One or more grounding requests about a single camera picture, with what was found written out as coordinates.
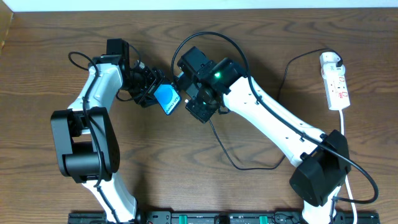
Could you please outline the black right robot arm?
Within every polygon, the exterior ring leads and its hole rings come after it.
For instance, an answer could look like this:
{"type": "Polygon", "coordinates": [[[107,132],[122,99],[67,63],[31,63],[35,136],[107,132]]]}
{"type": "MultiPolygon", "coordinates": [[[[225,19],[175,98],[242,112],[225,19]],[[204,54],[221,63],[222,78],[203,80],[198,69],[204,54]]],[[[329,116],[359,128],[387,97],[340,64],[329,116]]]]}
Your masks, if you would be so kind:
{"type": "Polygon", "coordinates": [[[295,167],[289,183],[304,201],[302,218],[307,223],[330,223],[336,215],[332,198],[351,170],[344,135],[337,130],[325,134],[298,119],[229,58],[216,63],[192,47],[177,65],[182,70],[177,83],[190,96],[186,109],[207,123],[225,106],[253,124],[295,167]]]}

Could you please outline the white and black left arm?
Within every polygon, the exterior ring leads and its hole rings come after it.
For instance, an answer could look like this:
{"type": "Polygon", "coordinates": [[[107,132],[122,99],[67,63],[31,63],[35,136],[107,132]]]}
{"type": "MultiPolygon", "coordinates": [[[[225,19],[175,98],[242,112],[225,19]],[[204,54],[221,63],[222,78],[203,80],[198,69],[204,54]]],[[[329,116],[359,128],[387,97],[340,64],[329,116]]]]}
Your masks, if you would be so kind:
{"type": "Polygon", "coordinates": [[[88,79],[77,99],[50,118],[58,167],[87,188],[105,211],[106,223],[146,223],[146,215],[119,173],[120,150],[109,111],[121,90],[143,108],[157,103],[154,87],[163,78],[141,60],[130,62],[133,46],[109,39],[106,53],[90,58],[88,79]]]}

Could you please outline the blue screen Galaxy smartphone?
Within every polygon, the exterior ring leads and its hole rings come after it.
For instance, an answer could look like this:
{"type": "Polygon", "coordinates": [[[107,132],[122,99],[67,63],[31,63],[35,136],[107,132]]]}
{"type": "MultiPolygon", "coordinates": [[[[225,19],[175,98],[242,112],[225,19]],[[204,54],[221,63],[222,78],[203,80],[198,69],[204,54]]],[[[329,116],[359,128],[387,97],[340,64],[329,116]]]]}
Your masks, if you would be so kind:
{"type": "Polygon", "coordinates": [[[154,96],[166,115],[171,115],[181,102],[181,97],[170,84],[161,84],[154,96]]]}

